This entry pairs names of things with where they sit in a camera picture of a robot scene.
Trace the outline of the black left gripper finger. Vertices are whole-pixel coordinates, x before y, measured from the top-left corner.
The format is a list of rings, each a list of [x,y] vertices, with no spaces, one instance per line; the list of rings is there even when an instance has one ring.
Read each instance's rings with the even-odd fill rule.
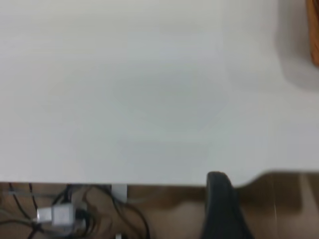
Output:
[[[236,190],[222,172],[207,174],[202,239],[252,239]]]

